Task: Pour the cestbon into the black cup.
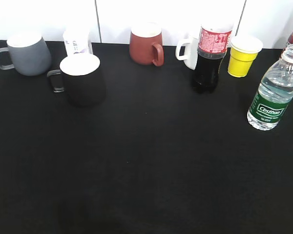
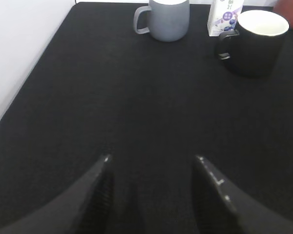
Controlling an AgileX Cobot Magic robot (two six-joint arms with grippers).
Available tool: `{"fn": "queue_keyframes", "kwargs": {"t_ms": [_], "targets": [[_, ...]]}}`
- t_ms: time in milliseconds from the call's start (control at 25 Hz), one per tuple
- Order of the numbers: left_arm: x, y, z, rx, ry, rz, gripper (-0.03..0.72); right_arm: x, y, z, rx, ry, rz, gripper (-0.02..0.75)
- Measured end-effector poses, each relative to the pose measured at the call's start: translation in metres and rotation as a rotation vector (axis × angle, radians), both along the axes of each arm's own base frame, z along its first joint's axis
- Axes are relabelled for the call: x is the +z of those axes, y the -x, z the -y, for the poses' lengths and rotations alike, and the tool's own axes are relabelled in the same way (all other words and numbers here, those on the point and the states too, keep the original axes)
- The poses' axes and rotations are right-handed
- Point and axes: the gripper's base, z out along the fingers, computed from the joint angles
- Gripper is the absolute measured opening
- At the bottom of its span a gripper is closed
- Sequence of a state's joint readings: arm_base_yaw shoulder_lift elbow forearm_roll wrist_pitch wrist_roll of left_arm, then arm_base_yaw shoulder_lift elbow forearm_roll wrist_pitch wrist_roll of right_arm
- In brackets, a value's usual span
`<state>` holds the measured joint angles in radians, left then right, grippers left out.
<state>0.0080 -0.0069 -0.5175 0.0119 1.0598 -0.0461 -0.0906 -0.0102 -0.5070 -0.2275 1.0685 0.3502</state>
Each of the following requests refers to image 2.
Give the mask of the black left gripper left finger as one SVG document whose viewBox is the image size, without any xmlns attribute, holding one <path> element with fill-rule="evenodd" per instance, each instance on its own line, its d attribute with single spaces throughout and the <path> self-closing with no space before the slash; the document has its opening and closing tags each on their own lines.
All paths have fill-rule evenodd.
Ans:
<svg viewBox="0 0 293 234">
<path fill-rule="evenodd" d="M 0 234 L 103 234 L 113 206 L 112 155 L 103 155 L 41 208 L 0 228 Z"/>
</svg>

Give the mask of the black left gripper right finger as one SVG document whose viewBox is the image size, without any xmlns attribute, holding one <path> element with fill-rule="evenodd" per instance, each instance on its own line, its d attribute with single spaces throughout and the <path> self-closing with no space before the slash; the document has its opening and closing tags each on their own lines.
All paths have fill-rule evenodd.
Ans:
<svg viewBox="0 0 293 234">
<path fill-rule="evenodd" d="M 201 234 L 293 234 L 293 222 L 239 189 L 209 160 L 195 156 L 191 201 Z"/>
</svg>

